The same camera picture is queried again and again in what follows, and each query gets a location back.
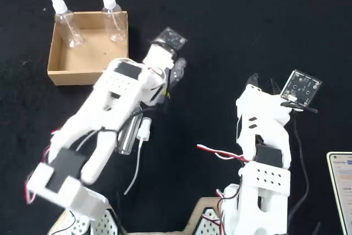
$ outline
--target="wooden base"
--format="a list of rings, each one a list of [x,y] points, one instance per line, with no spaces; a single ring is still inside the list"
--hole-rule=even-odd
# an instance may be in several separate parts
[[[193,212],[189,218],[189,221],[183,231],[172,231],[172,232],[133,232],[133,233],[127,233],[124,230],[124,234],[127,235],[192,235],[199,218],[201,217],[204,208],[206,207],[212,207],[216,210],[216,204],[219,201],[219,198],[201,198],[198,200],[195,208],[193,209]],[[67,218],[71,217],[71,214],[69,211],[65,210],[58,218],[58,220],[55,222],[55,224],[51,227],[47,235],[52,234],[53,232],[57,231],[60,229],[61,223]]]

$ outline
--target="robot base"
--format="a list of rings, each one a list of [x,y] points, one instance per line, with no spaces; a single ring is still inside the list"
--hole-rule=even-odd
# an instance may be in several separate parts
[[[209,232],[206,233],[206,230],[210,226],[210,222],[206,221],[202,218],[202,214],[209,215],[209,213],[214,213],[216,212],[216,205],[217,202],[219,201],[219,198],[201,198],[195,208],[193,209],[193,212],[189,218],[189,221],[183,231],[174,231],[174,232],[167,232],[168,235],[193,235],[193,234],[201,234],[201,235],[216,235],[216,233],[219,235],[218,230],[213,232],[213,229],[209,229]],[[114,218],[111,216],[110,211],[107,210],[107,217],[105,215],[102,217],[102,220],[97,223],[97,225],[94,225],[94,229],[91,229],[91,233],[87,233],[90,235],[115,235],[118,234],[118,227],[115,224]],[[69,211],[65,210],[58,220],[55,222],[55,224],[52,226],[52,228],[49,230],[47,235],[51,235],[55,231],[59,231],[60,229],[67,228],[73,223],[73,217],[70,214]],[[66,234],[74,234],[74,235],[81,235],[81,234],[86,234],[88,231],[88,228],[86,227],[87,222],[84,222],[84,220],[77,218],[75,224],[67,229],[65,232],[60,232],[58,235],[66,235]],[[124,229],[122,230],[122,234],[124,235],[165,235],[166,233],[164,232],[134,232],[134,233],[127,233]]]

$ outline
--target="circuit board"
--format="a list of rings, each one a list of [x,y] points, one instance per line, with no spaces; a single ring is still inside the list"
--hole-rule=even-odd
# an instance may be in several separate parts
[[[321,84],[322,81],[298,70],[294,70],[281,92],[281,98],[307,107]]]

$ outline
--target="metal plate with holes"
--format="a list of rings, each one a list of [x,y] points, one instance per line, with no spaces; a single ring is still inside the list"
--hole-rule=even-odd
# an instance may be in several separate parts
[[[212,207],[206,207],[203,214],[211,219],[218,218]],[[201,216],[192,235],[219,235],[219,227]]]
[[[83,235],[83,234],[86,234],[88,228],[89,228],[89,219],[86,216],[78,216],[75,214],[75,218],[74,218],[69,212],[67,212],[67,217],[60,223],[59,227],[57,227],[55,230],[52,231],[52,233],[55,231],[65,229],[64,231],[61,231],[59,234],[60,235],[72,235],[72,234]]]
[[[118,235],[118,227],[108,210],[99,221],[92,223],[90,235]]]
[[[71,227],[72,234],[83,235],[89,228],[89,219],[86,216],[76,217],[74,225]]]
[[[307,107],[321,84],[322,81],[294,70],[281,92],[281,98]]]

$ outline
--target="white wire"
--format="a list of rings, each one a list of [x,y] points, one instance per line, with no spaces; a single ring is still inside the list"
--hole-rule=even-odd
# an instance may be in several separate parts
[[[238,157],[242,157],[243,154],[241,155],[238,155],[238,154],[234,154],[233,152],[229,152],[229,151],[222,151],[222,150],[216,150],[216,149],[212,149],[212,148],[209,148],[203,144],[197,144],[197,147],[200,147],[202,148],[203,150],[208,150],[208,151],[216,151],[216,152],[221,152],[222,154],[225,154],[225,155],[230,155],[230,156],[233,156],[235,158],[238,158]]]
[[[78,145],[76,151],[79,151],[79,149],[81,149],[81,147],[83,146],[83,144],[85,144],[86,141],[88,141],[88,140],[90,139],[90,137],[92,137],[94,134],[96,134],[97,131],[98,131],[98,130],[93,130],[90,134],[88,134],[88,136],[85,137],[85,138],[83,139],[83,141],[81,141],[81,143]]]
[[[237,143],[237,140],[238,140],[238,125],[240,124],[240,119],[241,117],[238,118],[237,120],[237,125],[236,125],[236,143]]]
[[[138,145],[138,154],[137,154],[137,165],[136,165],[136,171],[134,173],[134,177],[132,179],[132,182],[130,183],[130,185],[127,187],[125,193],[123,193],[124,195],[127,195],[127,193],[129,192],[129,190],[132,188],[134,182],[136,181],[137,179],[137,175],[138,175],[138,169],[139,169],[139,160],[140,160],[140,156],[141,156],[141,149],[142,149],[142,144],[143,144],[143,141],[140,140],[139,141],[139,145]]]
[[[223,160],[235,159],[235,157],[224,157],[224,156],[221,156],[220,154],[217,154],[217,153],[215,153],[215,155],[218,156],[220,159],[223,159]]]

